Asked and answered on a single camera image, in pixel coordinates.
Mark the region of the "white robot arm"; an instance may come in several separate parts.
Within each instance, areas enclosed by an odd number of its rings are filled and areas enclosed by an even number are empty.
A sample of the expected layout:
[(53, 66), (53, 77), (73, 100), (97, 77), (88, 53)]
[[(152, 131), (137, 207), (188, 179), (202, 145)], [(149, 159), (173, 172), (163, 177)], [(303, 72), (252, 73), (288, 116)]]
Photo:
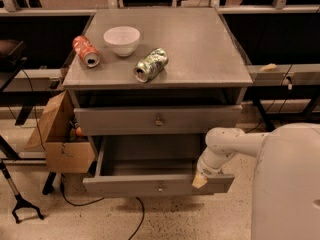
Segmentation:
[(320, 240), (320, 125), (293, 123), (271, 132), (213, 128), (197, 161), (200, 189), (240, 153), (256, 159), (251, 240)]

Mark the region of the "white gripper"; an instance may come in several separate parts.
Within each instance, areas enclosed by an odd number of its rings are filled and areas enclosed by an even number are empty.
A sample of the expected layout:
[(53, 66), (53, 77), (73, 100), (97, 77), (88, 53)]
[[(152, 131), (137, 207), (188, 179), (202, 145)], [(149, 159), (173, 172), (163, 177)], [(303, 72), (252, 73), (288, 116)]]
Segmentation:
[(202, 188), (207, 184), (208, 179), (214, 178), (218, 174), (222, 165), (229, 159), (229, 154), (215, 153), (206, 148), (198, 159), (192, 186), (197, 189)]

